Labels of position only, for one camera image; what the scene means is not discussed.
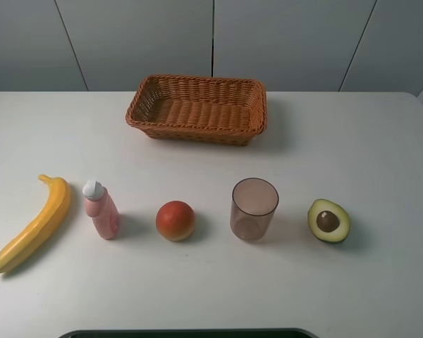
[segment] banana tip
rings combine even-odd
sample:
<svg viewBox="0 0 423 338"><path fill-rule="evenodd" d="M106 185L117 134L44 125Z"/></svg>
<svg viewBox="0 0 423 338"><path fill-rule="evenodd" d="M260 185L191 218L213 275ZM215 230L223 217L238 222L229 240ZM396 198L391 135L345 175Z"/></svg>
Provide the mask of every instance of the banana tip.
<svg viewBox="0 0 423 338"><path fill-rule="evenodd" d="M50 177L47 175L39 175L37 178L39 178L41 181L43 181L44 183L48 183L50 181Z"/></svg>

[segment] basket rim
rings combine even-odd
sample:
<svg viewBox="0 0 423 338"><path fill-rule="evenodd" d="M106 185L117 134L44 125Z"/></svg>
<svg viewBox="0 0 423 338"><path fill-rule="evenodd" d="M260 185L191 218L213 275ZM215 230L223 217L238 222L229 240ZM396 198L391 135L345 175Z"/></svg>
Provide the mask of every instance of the basket rim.
<svg viewBox="0 0 423 338"><path fill-rule="evenodd" d="M166 77L176 78L179 80L206 80L208 82L252 83L254 86L258 87L258 90L260 90L261 93L263 93L262 104L263 104L264 114L263 114L262 123L260 123L260 126L258 128L235 129L235 128L229 128L229 127L198 127L196 125L177 125L173 123L142 122L142 121L134 120L132 118L132 112L135 109L135 106L142 94L142 90L144 89L147 82L153 79L163 79ZM143 81L141 81L140 86L138 87L138 90L136 91L136 94L133 97L133 100L127 109L125 120L127 124L129 124L131 127L140 128L141 130L156 129L157 127L162 127L162 128L174 127L179 129L179 132L182 132L182 131L186 132L191 130L217 130L221 132L229 132L229 134L232 134L232 132L233 133L237 132L238 134L240 133L251 134L252 136L255 136L255 135L261 134L266 129L266 90L264 85L260 81L253 80L253 79L238 79L233 77L190 76L190 75L163 75L163 74L149 75Z"/></svg>

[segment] yellow banana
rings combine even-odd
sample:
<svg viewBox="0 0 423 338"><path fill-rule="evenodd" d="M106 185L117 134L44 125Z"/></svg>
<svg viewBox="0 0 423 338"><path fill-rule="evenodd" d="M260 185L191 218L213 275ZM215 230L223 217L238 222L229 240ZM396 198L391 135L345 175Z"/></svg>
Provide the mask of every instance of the yellow banana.
<svg viewBox="0 0 423 338"><path fill-rule="evenodd" d="M71 188L60 177L39 175L49 186L49 198L39 215L0 251L0 273L11 271L31 256L58 228L71 204Z"/></svg>

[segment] red peach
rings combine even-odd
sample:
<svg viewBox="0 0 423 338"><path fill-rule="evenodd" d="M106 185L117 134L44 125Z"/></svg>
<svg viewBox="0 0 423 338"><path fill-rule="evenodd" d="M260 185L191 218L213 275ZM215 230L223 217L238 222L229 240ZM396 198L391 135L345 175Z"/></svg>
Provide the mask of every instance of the red peach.
<svg viewBox="0 0 423 338"><path fill-rule="evenodd" d="M195 212L185 202L171 201L160 208L155 223L161 236L179 242L194 232Z"/></svg>

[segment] pink transparent cup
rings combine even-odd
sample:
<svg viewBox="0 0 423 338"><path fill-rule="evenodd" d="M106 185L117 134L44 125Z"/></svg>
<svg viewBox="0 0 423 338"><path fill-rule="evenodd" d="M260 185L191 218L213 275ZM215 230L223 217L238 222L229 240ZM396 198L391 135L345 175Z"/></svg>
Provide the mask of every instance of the pink transparent cup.
<svg viewBox="0 0 423 338"><path fill-rule="evenodd" d="M257 241L268 230L279 203L274 186L260 178L239 181L232 191L231 229L236 237Z"/></svg>

